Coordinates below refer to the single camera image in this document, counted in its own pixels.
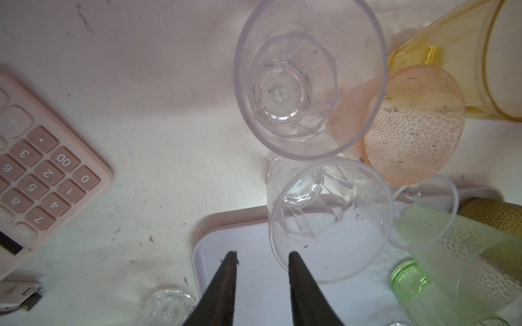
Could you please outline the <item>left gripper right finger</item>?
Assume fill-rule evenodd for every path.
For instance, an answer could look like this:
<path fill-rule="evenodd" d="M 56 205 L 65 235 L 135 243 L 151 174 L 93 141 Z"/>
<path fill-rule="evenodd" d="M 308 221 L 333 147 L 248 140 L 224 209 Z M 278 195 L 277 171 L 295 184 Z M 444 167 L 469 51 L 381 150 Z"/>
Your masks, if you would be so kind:
<path fill-rule="evenodd" d="M 288 274 L 294 325 L 343 325 L 300 254 L 289 254 Z"/>

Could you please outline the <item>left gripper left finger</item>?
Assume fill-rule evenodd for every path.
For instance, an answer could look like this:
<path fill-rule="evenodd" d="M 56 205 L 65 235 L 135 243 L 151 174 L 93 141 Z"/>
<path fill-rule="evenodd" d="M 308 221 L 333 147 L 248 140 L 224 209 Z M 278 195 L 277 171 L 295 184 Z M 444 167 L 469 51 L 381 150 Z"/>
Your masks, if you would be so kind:
<path fill-rule="evenodd" d="M 229 251 L 184 326 L 233 325 L 238 265 L 236 251 Z"/>

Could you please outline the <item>bright green cup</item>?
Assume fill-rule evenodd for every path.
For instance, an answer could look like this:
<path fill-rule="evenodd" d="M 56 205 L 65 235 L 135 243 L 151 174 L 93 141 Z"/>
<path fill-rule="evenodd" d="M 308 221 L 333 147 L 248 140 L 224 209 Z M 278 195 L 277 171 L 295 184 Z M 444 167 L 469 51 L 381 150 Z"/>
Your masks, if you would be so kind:
<path fill-rule="evenodd" d="M 412 259 L 392 272 L 390 289 L 412 325 L 508 325 L 497 315 L 480 316 L 458 306 Z"/>

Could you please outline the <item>pale green cup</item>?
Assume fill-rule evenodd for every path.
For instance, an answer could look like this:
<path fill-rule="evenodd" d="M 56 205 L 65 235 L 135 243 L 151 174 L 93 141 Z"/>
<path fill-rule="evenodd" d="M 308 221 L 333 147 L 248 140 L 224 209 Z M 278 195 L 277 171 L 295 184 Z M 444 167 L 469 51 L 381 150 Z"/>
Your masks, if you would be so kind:
<path fill-rule="evenodd" d="M 521 300 L 521 239 L 456 215 L 431 246 L 408 251 L 433 283 L 482 315 Z"/>

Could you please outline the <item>dark olive textured cup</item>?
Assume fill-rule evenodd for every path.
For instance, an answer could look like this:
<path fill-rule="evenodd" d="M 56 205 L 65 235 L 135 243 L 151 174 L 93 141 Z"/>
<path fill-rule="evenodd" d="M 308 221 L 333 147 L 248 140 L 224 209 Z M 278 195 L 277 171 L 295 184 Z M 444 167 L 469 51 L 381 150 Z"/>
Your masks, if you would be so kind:
<path fill-rule="evenodd" d="M 521 238 L 521 205 L 486 198 L 467 198 L 458 215 Z"/>

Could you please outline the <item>small clear cup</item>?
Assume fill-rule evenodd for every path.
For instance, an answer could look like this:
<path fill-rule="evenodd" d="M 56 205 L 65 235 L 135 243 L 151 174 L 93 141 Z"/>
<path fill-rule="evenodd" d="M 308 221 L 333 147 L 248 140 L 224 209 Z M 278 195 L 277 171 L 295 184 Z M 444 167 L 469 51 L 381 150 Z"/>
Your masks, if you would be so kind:
<path fill-rule="evenodd" d="M 389 243 L 405 251 L 433 245 L 452 227 L 459 193 L 448 177 L 434 175 L 409 186 L 400 186 L 392 195 L 394 219 Z"/>

